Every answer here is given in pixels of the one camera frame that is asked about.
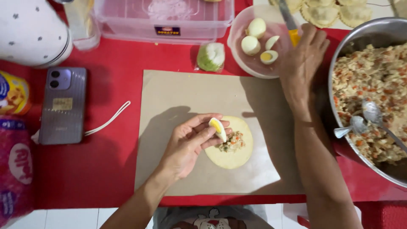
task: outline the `metal bowl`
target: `metal bowl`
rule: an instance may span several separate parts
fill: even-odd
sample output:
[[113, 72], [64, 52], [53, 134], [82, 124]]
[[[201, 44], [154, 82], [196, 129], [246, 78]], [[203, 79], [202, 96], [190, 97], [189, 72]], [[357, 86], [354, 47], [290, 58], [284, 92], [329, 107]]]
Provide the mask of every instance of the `metal bowl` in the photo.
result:
[[[332, 75], [333, 67], [338, 57], [342, 57], [346, 54], [353, 53], [355, 51], [361, 51], [366, 48], [366, 45], [372, 44], [375, 48], [386, 48], [389, 46], [400, 45], [407, 42], [407, 19], [404, 18], [378, 18], [353, 29], [338, 45], [330, 64], [329, 68], [329, 100], [332, 108], [332, 112], [335, 116], [336, 122], [339, 127], [344, 127], [339, 119], [338, 112], [335, 108], [335, 102], [333, 100], [332, 93]], [[407, 160], [398, 162], [398, 165], [390, 165], [383, 163], [380, 166], [375, 166], [369, 162], [364, 156], [362, 156], [357, 147], [352, 143], [349, 136], [346, 136], [346, 140], [354, 150], [354, 153], [358, 156], [351, 155], [350, 158], [357, 158], [358, 163], [362, 163], [365, 166], [370, 167], [376, 173], [389, 181], [398, 184], [403, 187], [407, 187]]]

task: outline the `empanada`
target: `empanada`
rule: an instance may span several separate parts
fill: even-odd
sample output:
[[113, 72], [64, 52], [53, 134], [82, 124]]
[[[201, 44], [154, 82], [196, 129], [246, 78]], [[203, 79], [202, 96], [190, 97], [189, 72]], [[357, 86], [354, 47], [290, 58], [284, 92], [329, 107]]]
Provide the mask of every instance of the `empanada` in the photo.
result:
[[370, 20], [372, 9], [366, 5], [341, 6], [339, 17], [345, 25], [355, 28]]
[[303, 18], [318, 28], [328, 28], [332, 26], [339, 13], [339, 6], [331, 5], [328, 7], [307, 7], [305, 4], [301, 7]]
[[343, 6], [353, 6], [353, 5], [366, 5], [368, 0], [338, 0], [339, 4]]
[[[269, 3], [271, 5], [278, 6], [278, 1], [279, 0], [269, 0]], [[302, 1], [303, 0], [285, 0], [291, 14], [297, 12], [301, 8]]]
[[309, 7], [327, 7], [335, 3], [335, 0], [305, 0]]

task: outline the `person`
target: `person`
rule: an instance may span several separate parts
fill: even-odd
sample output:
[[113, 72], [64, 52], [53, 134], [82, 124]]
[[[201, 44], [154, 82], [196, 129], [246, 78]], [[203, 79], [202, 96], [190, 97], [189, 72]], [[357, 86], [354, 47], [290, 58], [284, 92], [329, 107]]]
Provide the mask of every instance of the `person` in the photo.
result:
[[[328, 136], [314, 108], [311, 82], [329, 46], [326, 33], [302, 26], [298, 45], [280, 61], [281, 85], [295, 123], [295, 156], [313, 229], [362, 229]], [[207, 125], [221, 114], [199, 114], [177, 126], [151, 176], [103, 224], [101, 229], [144, 229], [154, 214], [154, 228], [272, 228], [264, 205], [159, 208], [168, 188], [193, 169], [200, 151], [221, 143]]]

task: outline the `egg yolk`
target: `egg yolk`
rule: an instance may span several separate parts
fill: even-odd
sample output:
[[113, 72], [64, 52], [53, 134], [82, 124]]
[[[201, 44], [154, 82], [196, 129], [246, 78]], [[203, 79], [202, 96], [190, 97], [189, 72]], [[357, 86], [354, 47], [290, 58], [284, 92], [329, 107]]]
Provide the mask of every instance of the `egg yolk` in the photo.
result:
[[215, 127], [216, 132], [218, 132], [218, 133], [221, 133], [221, 132], [222, 132], [221, 126], [220, 126], [219, 123], [216, 122], [215, 120], [211, 120], [211, 121], [210, 121], [210, 125], [213, 126], [213, 127]]
[[261, 55], [260, 55], [260, 59], [262, 59], [262, 60], [271, 60], [271, 54], [270, 53], [262, 53]]

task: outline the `plastic bowl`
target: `plastic bowl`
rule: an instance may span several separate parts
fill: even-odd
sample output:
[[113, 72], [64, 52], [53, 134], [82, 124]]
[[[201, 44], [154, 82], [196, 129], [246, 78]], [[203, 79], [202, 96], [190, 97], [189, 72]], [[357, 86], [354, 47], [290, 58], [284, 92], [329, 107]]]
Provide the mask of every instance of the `plastic bowl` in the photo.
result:
[[[246, 36], [245, 30], [254, 18], [262, 18], [266, 22], [266, 33], [259, 39], [260, 51], [254, 56], [249, 56], [242, 51], [241, 41]], [[260, 61], [260, 54], [266, 51], [264, 47], [266, 41], [276, 35], [280, 36], [280, 38], [271, 50], [278, 52], [278, 58], [281, 58], [293, 48], [293, 45], [279, 8], [269, 4], [250, 6], [241, 11], [234, 19], [230, 28], [228, 46], [232, 51], [234, 60], [245, 72], [263, 79], [274, 79], [278, 78], [277, 62], [270, 65], [263, 64]]]

